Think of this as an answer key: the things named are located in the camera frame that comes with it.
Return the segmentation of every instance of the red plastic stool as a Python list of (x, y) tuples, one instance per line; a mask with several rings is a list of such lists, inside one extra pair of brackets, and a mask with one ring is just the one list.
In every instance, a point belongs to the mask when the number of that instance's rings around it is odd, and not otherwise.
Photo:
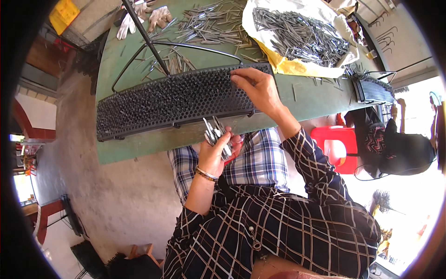
[(322, 152), (328, 156), (329, 150), (325, 151), (326, 140), (341, 141), (346, 149), (347, 156), (339, 158), (335, 162), (330, 162), (335, 166), (336, 172), (344, 175), (354, 174), (358, 166), (358, 157), (348, 156), (348, 154), (357, 154), (356, 134), (354, 128), (344, 128), (342, 126), (317, 127), (311, 131), (311, 138), (314, 139), (322, 149)]

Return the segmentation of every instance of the concrete floor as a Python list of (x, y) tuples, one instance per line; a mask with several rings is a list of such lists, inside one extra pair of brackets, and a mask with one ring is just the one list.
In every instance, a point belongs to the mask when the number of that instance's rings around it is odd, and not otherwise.
[[(164, 258), (181, 205), (166, 152), (99, 165), (95, 136), (95, 97), (91, 80), (74, 72), (58, 89), (56, 140), (39, 151), (35, 185), (39, 204), (67, 193), (85, 238), (104, 262), (129, 254), (132, 244), (154, 244)], [(303, 121), (307, 131), (333, 125), (335, 117)], [(306, 196), (303, 179), (287, 155), (292, 192)]]

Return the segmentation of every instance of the plaid shirt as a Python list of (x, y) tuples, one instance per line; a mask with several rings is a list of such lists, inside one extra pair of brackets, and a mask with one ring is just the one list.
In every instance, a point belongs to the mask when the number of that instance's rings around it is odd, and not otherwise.
[(309, 198), (238, 185), (229, 186), (231, 202), (215, 193), (207, 216), (183, 208), (167, 243), (163, 278), (250, 278), (255, 259), (264, 254), (321, 275), (368, 278), (378, 223), (352, 201), (344, 180), (303, 129), (282, 148), (304, 177)]

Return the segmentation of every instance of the yellow paper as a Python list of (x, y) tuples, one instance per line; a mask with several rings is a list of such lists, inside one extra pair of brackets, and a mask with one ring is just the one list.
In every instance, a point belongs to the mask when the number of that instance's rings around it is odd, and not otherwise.
[(259, 42), (255, 38), (254, 40), (259, 44), (259, 47), (263, 52), (266, 53), (269, 64), (271, 64), (275, 74), (304, 75), (335, 79), (344, 73), (343, 68), (322, 67), (316, 63), (302, 62), (301, 59), (288, 60), (288, 58), (282, 57), (277, 52), (265, 47), (262, 42)]
[(59, 0), (50, 13), (50, 22), (60, 35), (80, 13), (78, 7), (71, 0)]

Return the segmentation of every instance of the white work glove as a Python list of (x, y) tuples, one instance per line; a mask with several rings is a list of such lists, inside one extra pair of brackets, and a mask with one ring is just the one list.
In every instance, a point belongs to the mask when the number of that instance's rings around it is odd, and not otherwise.
[(155, 27), (158, 25), (161, 28), (166, 26), (166, 22), (172, 21), (172, 15), (170, 14), (167, 6), (163, 6), (158, 8), (152, 12), (150, 15), (150, 24), (149, 24), (149, 32), (153, 32)]
[[(141, 23), (144, 22), (144, 20), (141, 19), (140, 17), (138, 17), (138, 19)], [(119, 28), (118, 33), (116, 34), (116, 38), (118, 38), (118, 40), (124, 40), (125, 37), (127, 37), (127, 30), (129, 29), (131, 34), (136, 32), (135, 23), (130, 17), (130, 14), (127, 13), (124, 17), (124, 20), (122, 20), (121, 27)]]
[(136, 14), (138, 15), (138, 17), (142, 18), (145, 21), (147, 20), (146, 13), (152, 12), (152, 11), (153, 11), (153, 9), (151, 7), (147, 7), (146, 2), (135, 6)]

